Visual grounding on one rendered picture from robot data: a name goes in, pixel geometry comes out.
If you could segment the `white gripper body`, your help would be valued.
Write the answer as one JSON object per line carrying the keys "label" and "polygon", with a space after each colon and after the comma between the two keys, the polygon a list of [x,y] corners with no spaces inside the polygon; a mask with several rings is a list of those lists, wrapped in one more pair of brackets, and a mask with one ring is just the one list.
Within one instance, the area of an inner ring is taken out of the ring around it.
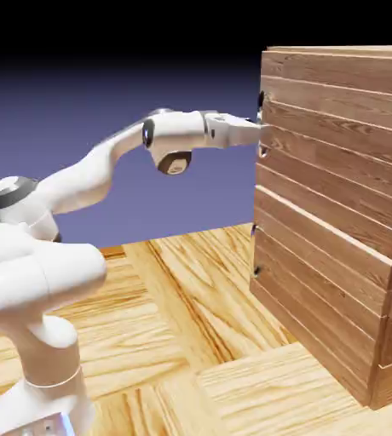
{"label": "white gripper body", "polygon": [[266,124],[260,116],[256,120],[228,115],[228,146],[258,144]]}

